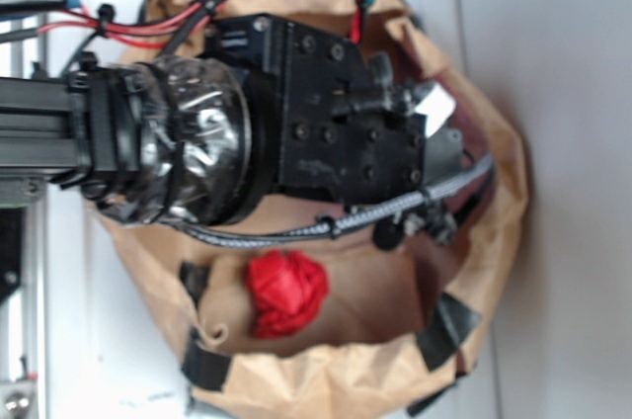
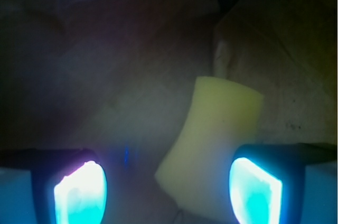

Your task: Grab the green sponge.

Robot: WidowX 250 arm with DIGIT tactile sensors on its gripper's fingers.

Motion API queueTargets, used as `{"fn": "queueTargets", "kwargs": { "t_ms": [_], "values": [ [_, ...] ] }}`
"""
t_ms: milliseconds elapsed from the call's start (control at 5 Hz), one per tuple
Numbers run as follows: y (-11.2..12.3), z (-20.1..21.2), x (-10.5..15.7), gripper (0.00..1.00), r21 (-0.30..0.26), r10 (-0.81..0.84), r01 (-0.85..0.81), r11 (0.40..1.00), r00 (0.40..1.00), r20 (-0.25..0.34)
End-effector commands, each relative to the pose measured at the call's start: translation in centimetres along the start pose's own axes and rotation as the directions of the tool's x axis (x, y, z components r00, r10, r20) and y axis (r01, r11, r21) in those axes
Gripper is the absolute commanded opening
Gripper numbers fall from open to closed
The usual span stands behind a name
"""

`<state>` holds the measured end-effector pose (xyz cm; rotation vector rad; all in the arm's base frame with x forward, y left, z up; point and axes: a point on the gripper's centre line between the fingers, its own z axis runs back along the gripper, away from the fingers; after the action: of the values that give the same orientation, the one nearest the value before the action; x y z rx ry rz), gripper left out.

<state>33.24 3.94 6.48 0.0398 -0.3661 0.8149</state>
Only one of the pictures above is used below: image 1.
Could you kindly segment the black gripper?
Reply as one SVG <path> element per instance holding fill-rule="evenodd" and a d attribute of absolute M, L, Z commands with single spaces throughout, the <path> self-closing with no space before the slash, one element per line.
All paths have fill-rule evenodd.
<path fill-rule="evenodd" d="M 206 52 L 236 73 L 250 113 L 246 186 L 369 205 L 457 175 L 463 142 L 417 112 L 431 84 L 396 84 L 389 57 L 269 14 L 218 20 Z"/>

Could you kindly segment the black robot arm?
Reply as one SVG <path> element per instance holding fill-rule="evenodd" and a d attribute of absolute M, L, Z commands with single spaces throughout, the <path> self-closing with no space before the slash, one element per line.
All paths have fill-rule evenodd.
<path fill-rule="evenodd" d="M 429 103 L 332 33 L 261 14 L 220 20 L 198 57 L 1 82 L 1 203 L 77 188 L 122 224 L 236 223 L 279 194 L 386 202 L 459 172 L 463 141 Z"/>

